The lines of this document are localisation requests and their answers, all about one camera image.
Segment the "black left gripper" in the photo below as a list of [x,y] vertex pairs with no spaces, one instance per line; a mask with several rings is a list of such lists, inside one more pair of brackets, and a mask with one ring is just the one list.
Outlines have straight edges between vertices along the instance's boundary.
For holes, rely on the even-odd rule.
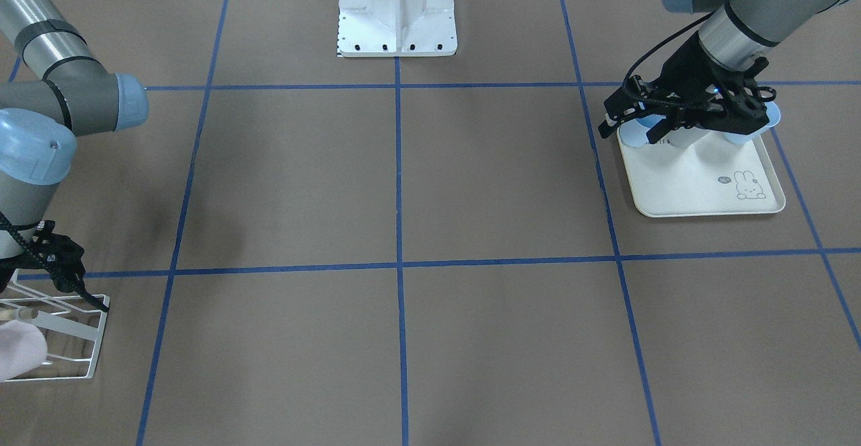
[[770,123],[766,104],[777,97],[773,88],[756,81],[768,64],[760,54],[749,69],[725,69],[694,34],[665,61],[655,80],[643,80],[636,66],[628,69],[624,83],[605,100],[603,138],[631,119],[652,114],[665,119],[649,130],[651,145],[682,127],[751,135]]

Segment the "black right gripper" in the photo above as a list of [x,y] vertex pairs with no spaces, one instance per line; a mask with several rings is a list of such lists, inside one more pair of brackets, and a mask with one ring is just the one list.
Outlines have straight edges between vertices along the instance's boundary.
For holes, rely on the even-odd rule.
[[54,221],[33,225],[2,222],[2,238],[10,244],[10,251],[2,252],[1,291],[11,283],[13,272],[40,269],[47,272],[59,292],[83,295],[84,249],[67,235],[56,234],[54,228]]

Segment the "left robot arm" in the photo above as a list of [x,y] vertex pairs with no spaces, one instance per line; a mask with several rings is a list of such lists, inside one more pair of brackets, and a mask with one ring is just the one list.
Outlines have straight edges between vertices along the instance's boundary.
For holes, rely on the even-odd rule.
[[691,36],[643,81],[628,70],[605,100],[599,133],[608,139],[624,123],[657,115],[648,142],[671,131],[701,128],[749,136],[769,123],[775,91],[757,84],[766,54],[815,15],[849,0],[662,0],[673,13],[700,13]]

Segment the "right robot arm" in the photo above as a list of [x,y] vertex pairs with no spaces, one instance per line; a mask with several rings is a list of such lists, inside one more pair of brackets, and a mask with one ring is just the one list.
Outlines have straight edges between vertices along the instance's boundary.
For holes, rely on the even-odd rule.
[[33,81],[2,84],[2,286],[43,269],[64,293],[82,289],[82,250],[44,216],[67,177],[77,138],[142,125],[143,84],[113,74],[51,0],[2,0],[2,33]]

